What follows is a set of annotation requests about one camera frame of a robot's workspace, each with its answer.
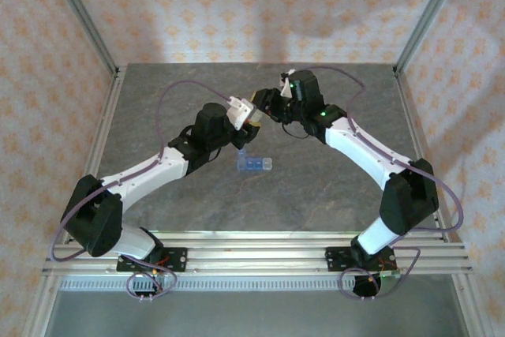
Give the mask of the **blue pill organizer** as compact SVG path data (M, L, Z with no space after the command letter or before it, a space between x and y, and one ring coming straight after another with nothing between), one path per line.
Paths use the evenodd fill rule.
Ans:
M252 157L243 148L238 151L238 171L271 171L273 168L272 158Z

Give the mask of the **grey metal panel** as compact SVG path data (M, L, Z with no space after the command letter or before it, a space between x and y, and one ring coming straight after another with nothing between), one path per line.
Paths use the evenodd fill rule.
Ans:
M360 303L334 291L61 292L45 337L469 337L449 292L416 284Z

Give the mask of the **long aluminium mounting rail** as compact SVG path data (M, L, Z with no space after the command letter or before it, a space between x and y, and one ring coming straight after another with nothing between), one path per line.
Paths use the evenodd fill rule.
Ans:
M183 231L159 232L168 247L188 250L186 275L328 275L324 253L348 246L349 232ZM414 232L394 246L400 272L415 275L468 274L472 264L461 242Z

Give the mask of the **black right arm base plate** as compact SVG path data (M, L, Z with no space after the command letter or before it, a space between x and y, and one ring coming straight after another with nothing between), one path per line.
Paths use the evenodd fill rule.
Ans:
M327 247L325 259L328 271L361 268L367 271L394 271L398 269L394 250L386 246L378 253L368 255L355 247Z

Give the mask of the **aluminium frame post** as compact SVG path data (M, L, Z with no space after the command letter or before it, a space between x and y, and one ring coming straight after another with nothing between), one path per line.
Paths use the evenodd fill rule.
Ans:
M399 79L402 73L405 72L408 63L414 56L417 48L421 44L445 1L446 0L428 1L412 33L410 34L402 53L399 55L396 64L393 66L393 72L396 79Z
M118 65L107 48L83 0L66 0L108 73L115 77Z

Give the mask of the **orange patterned white cloth backdrop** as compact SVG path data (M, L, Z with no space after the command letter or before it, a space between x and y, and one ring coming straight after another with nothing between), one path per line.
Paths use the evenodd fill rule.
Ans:
M82 0L114 61L392 64L428 0ZM21 337L111 75L66 0L0 0L0 337ZM406 68L505 337L505 0L446 0Z

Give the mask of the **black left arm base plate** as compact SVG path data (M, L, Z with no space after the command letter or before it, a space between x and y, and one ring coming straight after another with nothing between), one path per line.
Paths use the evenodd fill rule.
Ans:
M160 271L161 268L172 272L184 272L187 264L187 248L162 247L151 253L144 260L133 260L121 255L118 258L116 270L118 272Z

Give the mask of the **aluminium table side rail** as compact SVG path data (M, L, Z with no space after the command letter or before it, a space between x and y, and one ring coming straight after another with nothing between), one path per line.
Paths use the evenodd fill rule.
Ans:
M96 175L98 172L126 70L127 66L120 66L112 76L107 99L103 105L92 147L84 167L84 174ZM47 331L60 287L61 276L54 274L51 268L46 269L45 264L48 264L48 261L43 264L39 285L21 337L44 337Z
M421 127L417 125L418 114L415 111L414 102L410 98L406 75L404 73L397 73L395 79L406 113L415 152L418 156L426 156L428 145ZM475 274L476 272L473 270L472 264L469 264L466 271L451 274L453 299L457 303L461 313L461 316L458 318L458 324L466 330L469 337L496 337L491 321L485 313L484 298L478 287L479 282Z

